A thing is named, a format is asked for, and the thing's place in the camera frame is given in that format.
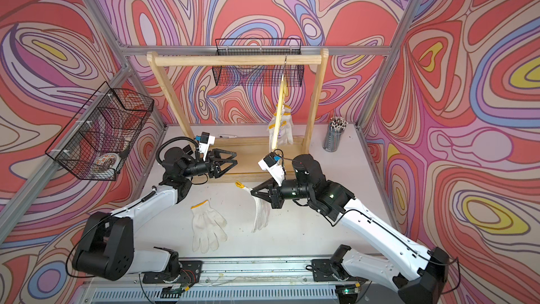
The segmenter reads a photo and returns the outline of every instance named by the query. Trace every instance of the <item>black wire basket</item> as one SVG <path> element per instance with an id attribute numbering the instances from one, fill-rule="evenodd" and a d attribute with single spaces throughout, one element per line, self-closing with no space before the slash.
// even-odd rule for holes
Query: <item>black wire basket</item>
<path id="1" fill-rule="evenodd" d="M 109 87 L 57 155 L 58 137 L 45 153 L 80 180 L 115 181 L 153 108 L 150 97 Z"/>
<path id="2" fill-rule="evenodd" d="M 225 38 L 216 39 L 216 55 L 299 55 L 299 38 Z M 272 86 L 281 83 L 284 76 L 288 87 L 301 87 L 304 66 L 213 66 L 216 86 Z"/>

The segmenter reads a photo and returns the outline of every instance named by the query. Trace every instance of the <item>item in basket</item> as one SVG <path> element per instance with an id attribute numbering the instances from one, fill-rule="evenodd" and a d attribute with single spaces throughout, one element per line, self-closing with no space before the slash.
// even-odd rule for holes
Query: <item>item in basket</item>
<path id="1" fill-rule="evenodd" d="M 92 167 L 92 174 L 99 175 L 100 177 L 111 177 L 114 175 L 114 170 L 118 167 L 120 163 L 120 156 L 116 153 L 107 153 L 98 157 L 94 161 L 94 166 Z"/>

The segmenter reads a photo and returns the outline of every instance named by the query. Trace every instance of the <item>wooden clothes rack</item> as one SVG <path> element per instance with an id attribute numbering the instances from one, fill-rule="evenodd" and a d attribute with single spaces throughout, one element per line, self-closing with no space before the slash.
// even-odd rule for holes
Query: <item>wooden clothes rack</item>
<path id="1" fill-rule="evenodd" d="M 152 72 L 158 80 L 159 86 L 165 94 L 174 116 L 184 132 L 189 138 L 194 138 L 188 118 L 183 112 L 180 100 L 167 77 L 164 67 L 166 66 L 270 66 L 281 65 L 285 62 L 285 55 L 202 55 L 202 56 L 163 56 L 156 52 L 148 52 L 146 55 Z M 309 144 L 315 125 L 315 116 L 319 106 L 322 83 L 325 78 L 326 66 L 328 64 L 328 49 L 321 49 L 318 55 L 287 55 L 287 65 L 295 64 L 316 64 L 317 72 L 313 95 L 304 136 L 293 137 L 292 145 L 280 146 L 285 157 L 294 158 L 300 154 L 309 153 Z M 262 182 L 270 178 L 268 172 L 260 169 L 257 162 L 268 154 L 268 137 L 246 137 L 246 138 L 216 138 L 214 147 L 226 151 L 235 152 L 238 165 L 219 179 L 210 179 L 209 182 Z M 285 161 L 287 173 L 293 174 L 290 161 Z"/>

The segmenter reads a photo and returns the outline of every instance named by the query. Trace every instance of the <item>pencil holder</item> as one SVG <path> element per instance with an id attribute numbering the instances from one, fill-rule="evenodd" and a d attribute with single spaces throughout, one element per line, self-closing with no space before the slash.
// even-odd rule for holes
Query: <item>pencil holder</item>
<path id="1" fill-rule="evenodd" d="M 343 131 L 345 129 L 341 130 L 335 130 L 330 125 L 328 125 L 328 130 L 326 132 L 325 140 L 322 143 L 322 149 L 324 149 L 327 152 L 335 152 L 338 149 L 339 141 L 341 139 L 341 134 L 343 134 Z"/>

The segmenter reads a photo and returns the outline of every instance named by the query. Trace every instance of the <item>white work glove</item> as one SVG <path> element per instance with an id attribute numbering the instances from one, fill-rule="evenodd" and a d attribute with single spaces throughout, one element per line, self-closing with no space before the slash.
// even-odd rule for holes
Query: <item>white work glove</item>
<path id="1" fill-rule="evenodd" d="M 238 181 L 236 181 L 235 184 L 238 188 L 247 191 L 251 195 L 251 188 L 244 186 Z M 255 200 L 255 221 L 253 221 L 253 229 L 251 232 L 254 233 L 255 231 L 261 230 L 268 225 L 268 217 L 270 216 L 272 206 L 270 203 L 263 201 L 262 199 L 256 198 L 253 195 L 252 197 Z"/>
<path id="2" fill-rule="evenodd" d="M 208 246 L 212 251 L 219 248 L 218 240 L 225 242 L 227 235 L 223 227 L 227 221 L 217 211 L 210 207 L 208 200 L 191 207 L 193 212 L 193 251 L 197 251 L 199 246 L 201 253 L 208 252 Z"/>
<path id="3" fill-rule="evenodd" d="M 272 151 L 272 140 L 274 139 L 274 127 L 275 118 L 270 120 L 268 124 L 268 138 L 270 141 L 269 149 Z M 288 105 L 283 105 L 281 109 L 281 121 L 280 121 L 279 133 L 278 133 L 278 147 L 286 144 L 293 144 L 293 119 L 291 116 L 291 108 Z"/>

